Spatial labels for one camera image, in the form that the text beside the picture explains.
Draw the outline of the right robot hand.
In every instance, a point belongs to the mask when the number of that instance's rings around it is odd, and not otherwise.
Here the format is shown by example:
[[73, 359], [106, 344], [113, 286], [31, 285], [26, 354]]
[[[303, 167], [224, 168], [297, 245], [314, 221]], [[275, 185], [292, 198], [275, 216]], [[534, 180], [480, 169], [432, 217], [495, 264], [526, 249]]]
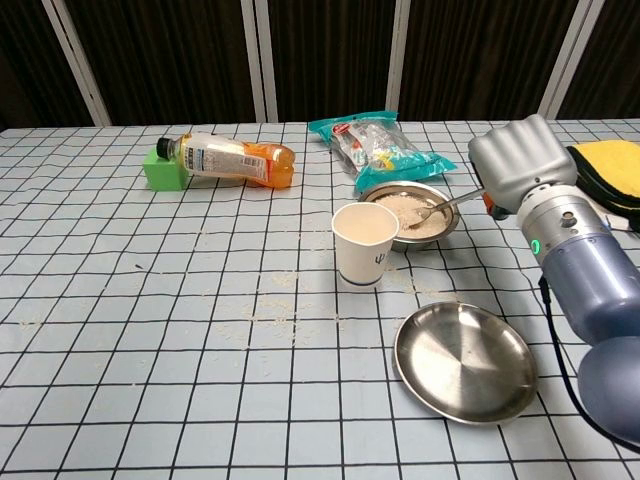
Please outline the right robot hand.
[[473, 138], [468, 157], [484, 189], [487, 213], [503, 220], [543, 185], [575, 185], [577, 167], [539, 114], [508, 122]]

